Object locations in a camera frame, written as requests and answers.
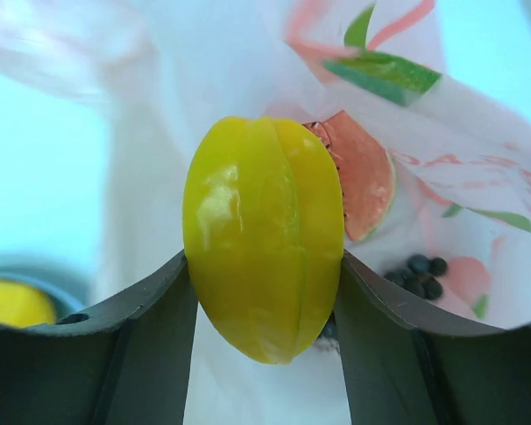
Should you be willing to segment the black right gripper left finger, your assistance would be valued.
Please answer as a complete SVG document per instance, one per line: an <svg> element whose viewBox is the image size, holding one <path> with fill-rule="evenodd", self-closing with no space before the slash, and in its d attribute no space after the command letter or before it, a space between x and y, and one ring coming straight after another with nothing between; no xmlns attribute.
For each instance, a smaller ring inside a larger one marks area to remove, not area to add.
<svg viewBox="0 0 531 425"><path fill-rule="evenodd" d="M197 299L177 254L54 325L0 325L0 424L180 424Z"/></svg>

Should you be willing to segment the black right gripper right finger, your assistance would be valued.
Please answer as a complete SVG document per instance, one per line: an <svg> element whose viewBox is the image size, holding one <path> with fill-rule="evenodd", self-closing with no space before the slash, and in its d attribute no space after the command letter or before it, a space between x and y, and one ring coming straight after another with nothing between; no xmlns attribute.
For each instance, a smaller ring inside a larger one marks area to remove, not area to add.
<svg viewBox="0 0 531 425"><path fill-rule="evenodd" d="M355 424L531 424L531 322L471 321L342 259L335 321Z"/></svg>

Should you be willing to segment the black fake grapes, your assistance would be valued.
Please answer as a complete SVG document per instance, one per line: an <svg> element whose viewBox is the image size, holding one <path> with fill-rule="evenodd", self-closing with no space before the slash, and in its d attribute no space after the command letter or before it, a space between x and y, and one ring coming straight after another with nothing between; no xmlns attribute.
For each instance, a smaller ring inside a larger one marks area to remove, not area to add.
<svg viewBox="0 0 531 425"><path fill-rule="evenodd" d="M429 258L417 253L411 255L401 267L389 269L382 277L418 298L436 301L443 296L443 286L437 278L447 274L448 262L441 257ZM335 313L331 312L313 346L322 352L340 353Z"/></svg>

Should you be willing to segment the blue plastic bowl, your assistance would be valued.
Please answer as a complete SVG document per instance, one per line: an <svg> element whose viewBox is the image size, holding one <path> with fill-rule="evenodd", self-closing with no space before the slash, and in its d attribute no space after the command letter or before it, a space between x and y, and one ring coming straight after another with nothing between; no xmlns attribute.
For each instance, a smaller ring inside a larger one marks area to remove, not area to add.
<svg viewBox="0 0 531 425"><path fill-rule="evenodd" d="M74 324L89 319L85 312L89 294L87 280L50 259L13 253L0 254L0 279L28 284L45 293L53 302L57 311L56 322L27 328ZM1 323L0 326L14 328Z"/></svg>

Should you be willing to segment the yellow fake pear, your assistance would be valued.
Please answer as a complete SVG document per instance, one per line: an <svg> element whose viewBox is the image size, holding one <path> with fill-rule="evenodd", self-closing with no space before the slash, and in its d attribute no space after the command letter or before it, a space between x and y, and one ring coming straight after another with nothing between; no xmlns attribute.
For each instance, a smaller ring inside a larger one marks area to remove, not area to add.
<svg viewBox="0 0 531 425"><path fill-rule="evenodd" d="M22 282L0 279L1 324L27 328L56 320L56 308L45 293Z"/></svg>

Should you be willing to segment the pink plastic bag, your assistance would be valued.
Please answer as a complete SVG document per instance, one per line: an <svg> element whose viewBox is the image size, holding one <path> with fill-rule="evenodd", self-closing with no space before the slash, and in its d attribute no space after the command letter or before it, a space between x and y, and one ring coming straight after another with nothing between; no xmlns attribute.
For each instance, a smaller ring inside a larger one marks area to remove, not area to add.
<svg viewBox="0 0 531 425"><path fill-rule="evenodd" d="M531 124L443 71L432 1L0 1L0 73L110 126L96 304L186 258L185 184L214 124L345 111L391 157L396 189L369 237L344 225L342 259L383 278L413 254L441 257L428 303L503 330L531 322ZM355 424L341 347L251 359L189 281L180 424Z"/></svg>

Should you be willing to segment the fake watermelon slice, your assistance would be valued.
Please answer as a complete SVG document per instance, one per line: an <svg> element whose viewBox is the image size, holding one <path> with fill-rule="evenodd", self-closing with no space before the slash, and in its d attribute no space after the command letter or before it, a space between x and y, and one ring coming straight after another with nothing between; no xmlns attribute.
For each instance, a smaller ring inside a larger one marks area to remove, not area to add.
<svg viewBox="0 0 531 425"><path fill-rule="evenodd" d="M366 239L384 221L394 201L396 169L390 155L345 111L304 126L322 141L335 162L348 238Z"/></svg>

